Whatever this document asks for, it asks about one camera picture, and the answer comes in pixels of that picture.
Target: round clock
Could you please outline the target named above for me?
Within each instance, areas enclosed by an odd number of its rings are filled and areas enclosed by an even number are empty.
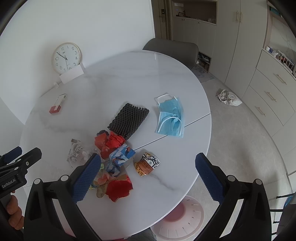
[[[81,61],[79,47],[74,43],[63,43],[56,48],[52,55],[52,66],[56,72],[63,74],[75,68]]]

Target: rug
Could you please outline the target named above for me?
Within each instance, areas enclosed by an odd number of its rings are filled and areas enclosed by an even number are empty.
[[[191,69],[191,71],[194,73],[194,75],[198,78],[198,80],[202,82],[206,82],[208,80],[214,79],[213,76],[211,76],[209,73],[204,71],[202,68],[200,68],[197,64]]]

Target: mask ear loop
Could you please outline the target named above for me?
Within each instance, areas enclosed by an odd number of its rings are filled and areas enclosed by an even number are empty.
[[[161,129],[161,127],[163,126],[163,123],[165,122],[165,121],[167,121],[167,120],[169,120],[169,119],[177,119],[177,120],[179,120],[180,122],[181,122],[181,124],[182,124],[182,121],[178,118],[178,117],[174,117],[174,116],[172,116],[172,117],[169,117],[169,118],[166,118],[162,123],[161,123],[161,125],[160,125],[160,127],[159,127],[159,129],[158,129],[158,133],[160,132],[160,129]]]
[[[161,96],[159,96],[159,97],[156,98],[156,102],[158,103],[158,105],[160,105],[158,99],[159,99],[160,97],[164,97],[164,96],[166,96],[166,95],[169,95],[169,96],[171,96],[171,97],[174,97],[174,98],[177,100],[177,98],[176,98],[174,95],[164,94],[164,95],[161,95]]]

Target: round dining table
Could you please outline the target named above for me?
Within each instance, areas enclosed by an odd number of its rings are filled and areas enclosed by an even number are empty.
[[[159,110],[155,101],[165,93],[178,97],[184,109],[184,137],[155,132]],[[50,114],[59,95],[66,94],[60,112]],[[94,145],[94,138],[126,103],[149,109],[149,114],[126,141],[135,150],[134,161],[145,151],[160,165],[141,177],[130,164],[126,168],[133,190],[112,202],[107,195],[88,190],[77,203],[84,217],[102,240],[129,237],[149,228],[188,193],[198,172],[195,156],[208,152],[211,114],[205,91],[196,76],[179,61],[151,51],[123,53],[88,67],[85,73],[41,96],[32,109],[21,136],[23,153],[38,147],[42,159],[28,169],[27,188],[36,178],[56,181],[73,171],[67,162],[71,139]],[[54,205],[65,232],[74,235],[57,200]]]

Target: face mask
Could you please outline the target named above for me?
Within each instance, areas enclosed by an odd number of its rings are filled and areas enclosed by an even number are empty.
[[[156,133],[183,137],[184,134],[184,110],[178,98],[173,96],[171,100],[166,100],[162,103],[159,98],[170,94],[162,95],[156,98],[159,109],[159,119]]]

